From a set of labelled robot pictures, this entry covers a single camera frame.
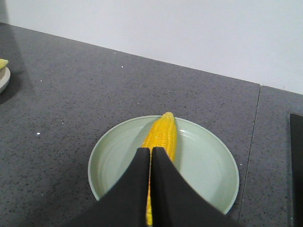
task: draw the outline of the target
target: countertop seam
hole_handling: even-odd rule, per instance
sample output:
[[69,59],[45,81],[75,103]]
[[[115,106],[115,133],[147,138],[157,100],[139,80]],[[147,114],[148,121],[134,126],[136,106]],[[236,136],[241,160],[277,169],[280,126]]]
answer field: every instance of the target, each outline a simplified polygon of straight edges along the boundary
[[[254,130],[255,130],[256,118],[257,118],[257,113],[258,113],[260,93],[261,93],[261,86],[259,87],[259,94],[258,94],[258,99],[257,99],[256,114],[255,114],[255,119],[254,119],[254,123],[253,123],[253,127],[252,127],[252,134],[251,134],[251,140],[250,140],[250,151],[251,151],[252,139],[254,137]],[[248,166],[249,166],[249,163],[250,163],[250,151],[248,153],[247,166],[246,166],[246,172],[245,172],[245,177],[244,177],[244,186],[243,186],[243,191],[242,191],[242,195],[241,195],[242,200],[241,200],[241,204],[240,204],[238,222],[240,221],[241,208],[242,208],[242,203],[243,203],[243,196],[244,196],[244,192],[245,192],[245,183],[246,183],[247,171],[248,171]]]

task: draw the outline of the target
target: corn on the cob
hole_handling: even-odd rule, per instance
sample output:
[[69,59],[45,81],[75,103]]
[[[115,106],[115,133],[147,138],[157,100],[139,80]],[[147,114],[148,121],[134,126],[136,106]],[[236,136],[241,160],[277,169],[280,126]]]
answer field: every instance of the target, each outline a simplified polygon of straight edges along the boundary
[[[143,148],[149,148],[152,151],[154,147],[165,148],[168,156],[172,161],[175,159],[177,147],[177,127],[174,115],[166,112],[152,126],[148,136],[142,144]],[[150,186],[148,188],[148,198],[146,207],[146,219],[149,226],[152,225],[152,206],[150,196]]]
[[0,59],[0,69],[4,68],[8,64],[8,60]]

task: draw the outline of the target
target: yellow corn kernel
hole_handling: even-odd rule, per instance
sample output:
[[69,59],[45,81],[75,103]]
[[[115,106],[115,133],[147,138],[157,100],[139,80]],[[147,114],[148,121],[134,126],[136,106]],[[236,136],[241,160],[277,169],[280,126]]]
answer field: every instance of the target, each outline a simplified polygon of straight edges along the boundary
[[[142,144],[143,148],[149,148],[150,151],[154,147],[165,148],[171,161],[175,160],[175,153],[177,147],[177,127],[175,124],[174,115],[171,112],[166,112],[158,119],[152,126],[145,141]],[[148,188],[146,219],[149,226],[152,225],[152,206],[150,186]]]
[[8,64],[8,60],[0,59],[0,69],[4,68]]

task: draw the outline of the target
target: light green plate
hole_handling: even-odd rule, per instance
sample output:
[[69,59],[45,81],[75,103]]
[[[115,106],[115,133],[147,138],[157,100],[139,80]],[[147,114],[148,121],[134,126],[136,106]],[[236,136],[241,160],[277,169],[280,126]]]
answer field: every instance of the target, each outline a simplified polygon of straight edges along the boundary
[[[123,122],[105,133],[89,158],[89,184],[99,200],[120,178],[160,116]],[[215,135],[190,121],[175,118],[178,143],[174,165],[205,200],[226,214],[239,189],[232,154]]]

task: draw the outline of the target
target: small bowl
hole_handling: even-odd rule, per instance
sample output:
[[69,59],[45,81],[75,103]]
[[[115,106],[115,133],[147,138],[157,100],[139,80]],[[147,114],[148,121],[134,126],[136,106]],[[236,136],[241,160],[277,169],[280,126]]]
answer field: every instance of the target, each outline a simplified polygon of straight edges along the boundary
[[10,71],[7,67],[0,69],[0,93],[6,88],[9,83]]

